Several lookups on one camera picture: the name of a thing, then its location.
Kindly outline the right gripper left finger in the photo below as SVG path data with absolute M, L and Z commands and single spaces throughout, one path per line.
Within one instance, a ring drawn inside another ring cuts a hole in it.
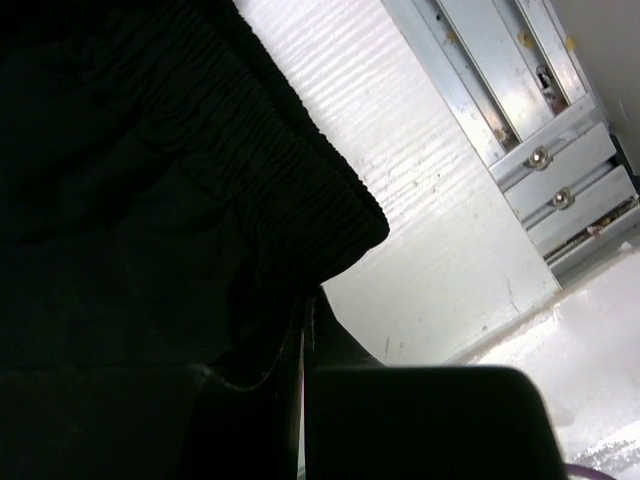
M 2 477 L 294 478 L 304 314 L 230 365 L 3 370 Z

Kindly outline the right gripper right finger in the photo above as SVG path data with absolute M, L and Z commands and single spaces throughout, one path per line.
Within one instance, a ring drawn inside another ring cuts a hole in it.
M 542 398 L 500 366 L 386 366 L 338 322 L 326 295 L 304 326 L 310 479 L 563 479 Z

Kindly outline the black trousers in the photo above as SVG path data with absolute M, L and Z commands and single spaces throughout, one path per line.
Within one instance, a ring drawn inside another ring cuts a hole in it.
M 230 1 L 1 5 L 1 366 L 266 370 L 389 233 Z

